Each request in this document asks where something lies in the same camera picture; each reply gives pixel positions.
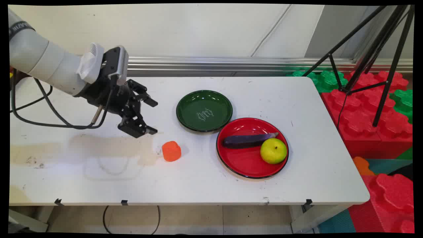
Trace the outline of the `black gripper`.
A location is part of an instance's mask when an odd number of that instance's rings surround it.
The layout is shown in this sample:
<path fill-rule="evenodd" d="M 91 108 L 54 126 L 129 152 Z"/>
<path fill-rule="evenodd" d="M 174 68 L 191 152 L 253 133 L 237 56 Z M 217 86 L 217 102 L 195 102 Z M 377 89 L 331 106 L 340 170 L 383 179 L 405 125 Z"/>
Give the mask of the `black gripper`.
<path fill-rule="evenodd" d="M 122 86 L 110 87 L 110 80 L 107 77 L 100 77 L 93 84 L 85 86 L 75 97 L 82 97 L 89 104 L 102 105 L 105 109 L 110 92 L 112 96 L 107 111 L 121 116 L 121 123 L 117 125 L 120 131 L 134 138 L 157 134 L 157 129 L 144 122 L 140 114 L 140 102 L 143 101 L 150 107 L 156 107 L 158 102 L 151 98 L 144 85 L 132 79 L 127 80 Z"/>

